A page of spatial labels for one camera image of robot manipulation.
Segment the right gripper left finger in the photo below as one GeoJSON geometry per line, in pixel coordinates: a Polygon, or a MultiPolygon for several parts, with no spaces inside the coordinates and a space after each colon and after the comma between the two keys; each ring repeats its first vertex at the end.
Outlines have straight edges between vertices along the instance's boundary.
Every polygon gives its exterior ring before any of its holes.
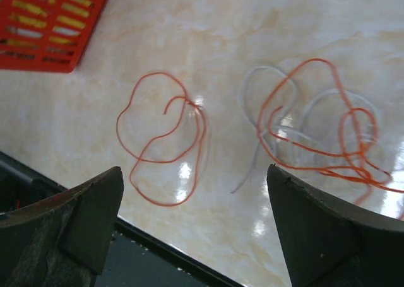
{"type": "Polygon", "coordinates": [[[1,213],[1,286],[94,286],[109,251],[124,182],[120,167],[1,213]]]}

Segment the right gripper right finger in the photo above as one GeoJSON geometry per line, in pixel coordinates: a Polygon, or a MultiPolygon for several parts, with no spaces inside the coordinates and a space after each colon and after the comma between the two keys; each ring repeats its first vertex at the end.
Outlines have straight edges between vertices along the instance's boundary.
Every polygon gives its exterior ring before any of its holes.
{"type": "Polygon", "coordinates": [[[403,222],[270,165],[268,193],[292,286],[403,286],[403,222]]]}

